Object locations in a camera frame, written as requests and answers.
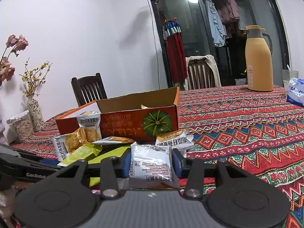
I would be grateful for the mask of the drinking glass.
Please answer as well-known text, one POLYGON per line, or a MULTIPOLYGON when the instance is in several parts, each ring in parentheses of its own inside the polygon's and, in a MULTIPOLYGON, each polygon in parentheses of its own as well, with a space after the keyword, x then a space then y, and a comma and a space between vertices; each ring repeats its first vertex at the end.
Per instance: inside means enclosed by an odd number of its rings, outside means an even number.
POLYGON ((282 79, 285 89, 291 78, 298 78, 298 71, 290 69, 289 65, 287 65, 287 70, 282 70, 282 79))

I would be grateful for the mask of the oat crisp pack on pile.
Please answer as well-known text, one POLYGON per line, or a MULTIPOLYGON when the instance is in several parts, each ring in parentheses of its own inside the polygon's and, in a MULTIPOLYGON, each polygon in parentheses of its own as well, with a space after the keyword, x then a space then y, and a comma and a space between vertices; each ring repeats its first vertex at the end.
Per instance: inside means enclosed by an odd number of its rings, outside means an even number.
POLYGON ((58 161, 64 160, 76 149, 87 143, 87 137, 83 127, 76 131, 64 135, 58 135, 52 138, 53 146, 56 151, 58 161))

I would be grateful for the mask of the large orange snack bag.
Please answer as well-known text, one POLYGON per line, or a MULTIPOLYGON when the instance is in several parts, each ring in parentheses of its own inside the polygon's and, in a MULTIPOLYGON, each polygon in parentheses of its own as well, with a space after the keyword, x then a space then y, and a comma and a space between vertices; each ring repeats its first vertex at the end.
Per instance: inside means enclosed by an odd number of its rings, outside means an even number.
POLYGON ((141 104, 141 109, 150 109, 150 107, 144 106, 143 104, 141 104))

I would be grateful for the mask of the chair with beige cloth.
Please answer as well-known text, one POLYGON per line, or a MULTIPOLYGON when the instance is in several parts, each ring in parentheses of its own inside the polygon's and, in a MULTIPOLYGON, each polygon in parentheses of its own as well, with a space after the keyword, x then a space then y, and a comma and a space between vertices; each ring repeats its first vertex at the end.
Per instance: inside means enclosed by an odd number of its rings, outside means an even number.
POLYGON ((185 62, 187 67, 186 89, 221 87, 219 70, 212 55, 186 57, 185 62))

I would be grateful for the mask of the white blue tissue pack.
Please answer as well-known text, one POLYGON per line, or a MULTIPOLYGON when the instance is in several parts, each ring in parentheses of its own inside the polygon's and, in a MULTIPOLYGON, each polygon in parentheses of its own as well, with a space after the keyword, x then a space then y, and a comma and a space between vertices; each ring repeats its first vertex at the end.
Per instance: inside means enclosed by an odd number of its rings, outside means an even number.
POLYGON ((304 79, 291 78, 287 87, 287 102, 303 107, 304 79))

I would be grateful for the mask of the white grey snack pack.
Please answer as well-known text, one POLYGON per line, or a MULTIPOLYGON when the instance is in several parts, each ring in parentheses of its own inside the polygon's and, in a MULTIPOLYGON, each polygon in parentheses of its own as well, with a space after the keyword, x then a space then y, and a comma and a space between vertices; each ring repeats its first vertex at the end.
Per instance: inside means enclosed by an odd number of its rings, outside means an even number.
POLYGON ((172 181, 170 146, 131 145, 129 177, 149 182, 172 181))

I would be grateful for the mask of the clear food storage jar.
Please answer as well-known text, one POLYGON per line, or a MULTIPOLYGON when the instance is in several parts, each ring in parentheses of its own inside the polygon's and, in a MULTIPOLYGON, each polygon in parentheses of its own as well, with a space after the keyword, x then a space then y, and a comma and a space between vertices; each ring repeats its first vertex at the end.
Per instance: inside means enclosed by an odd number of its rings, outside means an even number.
POLYGON ((24 142, 34 134, 33 124, 28 110, 9 118, 7 124, 14 127, 17 141, 24 142))

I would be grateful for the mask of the oat crisp pack against box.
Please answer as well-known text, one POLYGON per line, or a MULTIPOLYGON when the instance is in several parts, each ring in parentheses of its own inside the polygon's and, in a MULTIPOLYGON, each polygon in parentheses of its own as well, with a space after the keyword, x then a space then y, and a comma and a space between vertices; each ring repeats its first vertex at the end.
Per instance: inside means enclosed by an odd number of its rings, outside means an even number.
POLYGON ((84 129, 88 142, 101 139, 101 113, 97 111, 84 112, 76 117, 78 125, 84 129))

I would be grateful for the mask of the small orange snack pack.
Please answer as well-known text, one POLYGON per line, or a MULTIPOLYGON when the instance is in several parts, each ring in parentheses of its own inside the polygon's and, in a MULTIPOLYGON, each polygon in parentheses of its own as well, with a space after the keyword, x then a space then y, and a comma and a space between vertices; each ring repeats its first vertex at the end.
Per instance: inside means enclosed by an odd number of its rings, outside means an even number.
POLYGON ((146 181, 144 179, 118 178, 119 189, 179 189, 177 181, 146 181))

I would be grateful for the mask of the oat crisp pack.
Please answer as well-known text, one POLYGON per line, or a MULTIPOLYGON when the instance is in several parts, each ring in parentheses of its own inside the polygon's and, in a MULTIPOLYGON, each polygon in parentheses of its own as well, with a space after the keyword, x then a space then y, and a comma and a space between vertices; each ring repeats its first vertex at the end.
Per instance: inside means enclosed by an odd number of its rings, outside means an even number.
POLYGON ((97 111, 84 112, 76 117, 78 125, 84 129, 88 142, 101 139, 101 113, 97 111))
POLYGON ((106 145, 116 145, 116 144, 132 144, 134 142, 135 141, 133 139, 129 139, 126 137, 111 136, 98 141, 94 141, 92 142, 92 144, 106 146, 106 145))
POLYGON ((194 136, 188 135, 187 129, 180 129, 158 135, 155 145, 171 146, 172 149, 177 149, 184 157, 186 157, 187 150, 194 147, 193 139, 194 136))
POLYGON ((58 161, 64 160, 76 149, 87 143, 87 137, 83 127, 76 131, 64 135, 58 135, 52 138, 53 146, 56 151, 58 161))

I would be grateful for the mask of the floral vase yellow twigs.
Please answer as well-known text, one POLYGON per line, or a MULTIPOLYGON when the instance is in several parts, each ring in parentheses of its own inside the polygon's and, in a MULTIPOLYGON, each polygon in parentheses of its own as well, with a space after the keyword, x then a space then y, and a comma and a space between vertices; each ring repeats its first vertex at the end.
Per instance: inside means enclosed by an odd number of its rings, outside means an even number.
POLYGON ((35 96, 39 96, 38 88, 46 83, 46 76, 51 69, 49 61, 44 62, 41 66, 29 69, 29 59, 25 63, 25 70, 20 74, 23 81, 23 93, 27 98, 27 107, 33 124, 34 132, 42 130, 45 121, 35 96))

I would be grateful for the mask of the patterned red tablecloth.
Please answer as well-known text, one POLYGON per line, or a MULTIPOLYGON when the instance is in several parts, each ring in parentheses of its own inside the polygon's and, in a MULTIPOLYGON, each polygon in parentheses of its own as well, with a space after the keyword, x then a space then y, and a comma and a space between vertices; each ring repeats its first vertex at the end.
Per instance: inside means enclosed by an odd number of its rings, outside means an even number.
POLYGON ((194 136, 186 158, 219 166, 202 199, 179 189, 127 189, 125 198, 79 197, 79 161, 20 192, 15 217, 26 227, 303 227, 303 107, 284 89, 247 86, 180 91, 179 129, 194 136))

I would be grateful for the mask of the orange pumpkin cardboard box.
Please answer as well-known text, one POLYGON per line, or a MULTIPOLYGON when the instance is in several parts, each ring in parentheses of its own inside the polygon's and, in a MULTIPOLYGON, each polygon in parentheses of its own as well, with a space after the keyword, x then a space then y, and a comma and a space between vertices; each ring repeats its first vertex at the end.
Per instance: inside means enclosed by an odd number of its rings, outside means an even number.
POLYGON ((83 112, 101 113, 101 137, 129 137, 150 142, 159 134, 179 129, 178 87, 89 102, 56 118, 60 134, 78 129, 76 117, 83 112), (141 104, 150 109, 141 109, 141 104))

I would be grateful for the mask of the hanging pink jacket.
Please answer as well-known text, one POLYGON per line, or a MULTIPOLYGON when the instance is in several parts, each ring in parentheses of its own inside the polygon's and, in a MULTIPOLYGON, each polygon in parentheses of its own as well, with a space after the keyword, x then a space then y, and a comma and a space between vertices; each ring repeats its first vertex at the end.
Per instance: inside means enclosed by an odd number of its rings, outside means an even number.
POLYGON ((235 0, 217 0, 217 12, 223 24, 240 20, 239 7, 235 0))

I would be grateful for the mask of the long green snack bar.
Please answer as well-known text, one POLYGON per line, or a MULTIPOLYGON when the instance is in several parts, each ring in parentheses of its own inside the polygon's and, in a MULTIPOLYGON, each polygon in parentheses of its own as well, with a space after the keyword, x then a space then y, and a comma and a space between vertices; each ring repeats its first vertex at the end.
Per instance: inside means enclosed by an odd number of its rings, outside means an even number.
POLYGON ((95 187, 101 182, 101 178, 114 171, 118 179, 129 178, 131 147, 123 146, 102 154, 88 161, 88 169, 85 175, 90 177, 89 187, 95 187))

